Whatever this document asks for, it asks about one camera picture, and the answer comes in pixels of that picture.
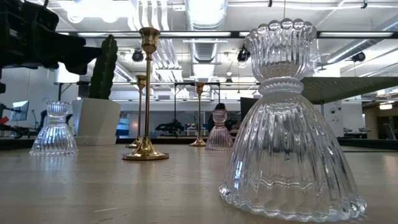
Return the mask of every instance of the candlestick base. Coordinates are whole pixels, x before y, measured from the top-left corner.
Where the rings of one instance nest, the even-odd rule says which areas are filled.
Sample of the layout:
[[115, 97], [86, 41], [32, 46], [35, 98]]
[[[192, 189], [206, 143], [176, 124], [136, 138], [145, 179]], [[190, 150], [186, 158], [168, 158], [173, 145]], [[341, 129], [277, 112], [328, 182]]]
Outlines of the candlestick base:
[[136, 138], [136, 140], [134, 140], [134, 142], [126, 145], [126, 148], [137, 149], [141, 143], [142, 143], [142, 136], [137, 136], [137, 138]]
[[191, 147], [205, 147], [206, 143], [201, 138], [201, 136], [198, 136], [197, 140], [194, 143], [189, 144], [189, 146], [191, 146]]
[[133, 161], [146, 161], [168, 159], [169, 154], [157, 151], [150, 141], [150, 137], [144, 137], [139, 147], [131, 153], [122, 154], [122, 159]]

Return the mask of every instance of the glass candle holder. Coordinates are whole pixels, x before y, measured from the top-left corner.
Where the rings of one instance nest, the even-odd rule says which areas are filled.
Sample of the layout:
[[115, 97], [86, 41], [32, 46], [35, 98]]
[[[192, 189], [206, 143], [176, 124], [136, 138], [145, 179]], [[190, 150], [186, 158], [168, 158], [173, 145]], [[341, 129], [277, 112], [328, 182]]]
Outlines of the glass candle holder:
[[252, 213], [300, 222], [356, 218], [366, 209], [324, 117], [300, 93], [317, 30], [301, 19], [246, 36], [262, 98], [235, 139], [221, 197]]
[[49, 122], [34, 141], [30, 154], [35, 156], [77, 154], [75, 138], [65, 123], [69, 106], [70, 103], [61, 101], [47, 102]]
[[226, 110], [213, 110], [213, 121], [215, 127], [210, 131], [206, 142], [206, 149], [211, 150], [230, 150], [233, 142], [232, 137], [225, 127]]

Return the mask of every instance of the cactus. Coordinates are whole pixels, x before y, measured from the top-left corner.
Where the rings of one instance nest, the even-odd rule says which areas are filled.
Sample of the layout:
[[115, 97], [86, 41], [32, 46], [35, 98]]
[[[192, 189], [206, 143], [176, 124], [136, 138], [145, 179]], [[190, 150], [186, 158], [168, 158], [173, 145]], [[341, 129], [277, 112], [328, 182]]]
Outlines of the cactus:
[[101, 48], [102, 55], [95, 62], [88, 97], [108, 100], [111, 94], [116, 60], [118, 59], [118, 46], [113, 35], [109, 35], [102, 42]]

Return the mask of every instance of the person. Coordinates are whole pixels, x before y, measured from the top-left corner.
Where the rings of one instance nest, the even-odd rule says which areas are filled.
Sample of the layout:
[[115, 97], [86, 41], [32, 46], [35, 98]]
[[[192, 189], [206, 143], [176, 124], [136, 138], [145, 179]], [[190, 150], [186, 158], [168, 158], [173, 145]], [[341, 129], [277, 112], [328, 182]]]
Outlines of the person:
[[[216, 106], [216, 108], [214, 108], [214, 110], [226, 110], [225, 104], [224, 103], [217, 104], [217, 106]], [[210, 133], [210, 131], [215, 126], [214, 121], [213, 121], [213, 113], [209, 117], [208, 124], [209, 124], [209, 133]]]

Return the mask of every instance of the computer monitor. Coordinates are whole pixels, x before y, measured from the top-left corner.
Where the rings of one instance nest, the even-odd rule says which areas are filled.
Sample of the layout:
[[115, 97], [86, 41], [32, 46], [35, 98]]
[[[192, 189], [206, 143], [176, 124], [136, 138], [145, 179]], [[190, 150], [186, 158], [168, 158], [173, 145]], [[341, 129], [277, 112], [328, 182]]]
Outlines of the computer monitor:
[[10, 121], [25, 121], [27, 118], [28, 107], [29, 107], [28, 100], [12, 103]]
[[258, 99], [241, 97], [241, 119], [247, 115], [251, 107], [257, 102]]

